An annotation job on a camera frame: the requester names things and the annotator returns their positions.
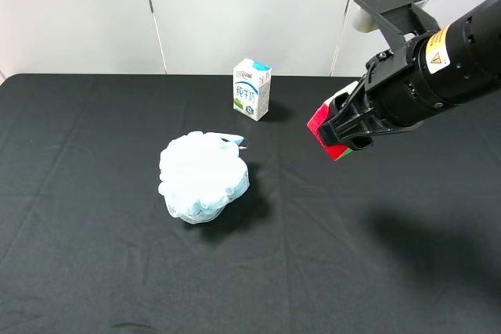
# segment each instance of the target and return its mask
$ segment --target yellow warning sticker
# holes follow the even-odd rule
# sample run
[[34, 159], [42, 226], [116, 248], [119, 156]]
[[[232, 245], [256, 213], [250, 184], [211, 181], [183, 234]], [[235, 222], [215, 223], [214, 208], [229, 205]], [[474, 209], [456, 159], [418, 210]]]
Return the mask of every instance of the yellow warning sticker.
[[447, 53], [447, 45], [445, 44], [445, 37], [449, 25], [441, 31], [433, 34], [426, 45], [426, 64], [431, 74], [446, 68], [451, 61]]

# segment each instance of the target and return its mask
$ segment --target warning label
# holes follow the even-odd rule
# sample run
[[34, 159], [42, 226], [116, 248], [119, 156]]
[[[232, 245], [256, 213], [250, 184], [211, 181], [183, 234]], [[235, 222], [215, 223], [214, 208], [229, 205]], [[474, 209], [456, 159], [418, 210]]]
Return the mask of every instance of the warning label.
[[433, 34], [426, 45], [426, 64], [431, 74], [446, 68], [451, 63], [449, 54], [447, 54], [447, 45], [445, 44], [448, 29], [449, 25]]

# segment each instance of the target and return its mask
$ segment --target robotic arm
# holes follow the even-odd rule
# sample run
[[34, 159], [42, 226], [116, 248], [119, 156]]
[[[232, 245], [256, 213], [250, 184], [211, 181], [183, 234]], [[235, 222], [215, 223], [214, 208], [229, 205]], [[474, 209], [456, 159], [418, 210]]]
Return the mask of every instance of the robotic arm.
[[426, 1], [355, 0], [358, 29], [379, 28], [390, 48], [308, 122], [334, 159], [501, 88], [501, 0], [486, 0], [443, 29], [422, 10]]

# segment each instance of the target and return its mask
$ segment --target milk carton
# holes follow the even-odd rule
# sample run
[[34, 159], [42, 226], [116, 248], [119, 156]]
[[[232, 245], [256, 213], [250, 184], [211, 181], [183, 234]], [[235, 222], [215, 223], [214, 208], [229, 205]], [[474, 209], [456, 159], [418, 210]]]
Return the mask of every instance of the milk carton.
[[259, 120], [268, 112], [272, 69], [244, 59], [233, 70], [233, 108]]

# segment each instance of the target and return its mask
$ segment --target black tablecloth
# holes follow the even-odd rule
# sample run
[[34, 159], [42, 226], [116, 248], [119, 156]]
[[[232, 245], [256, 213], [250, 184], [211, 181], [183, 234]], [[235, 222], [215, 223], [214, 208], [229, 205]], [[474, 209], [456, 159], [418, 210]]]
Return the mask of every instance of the black tablecloth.
[[[20, 75], [0, 87], [0, 332], [501, 331], [501, 113], [491, 95], [330, 161], [306, 128], [341, 78]], [[245, 135], [250, 188], [169, 216], [159, 155]]]

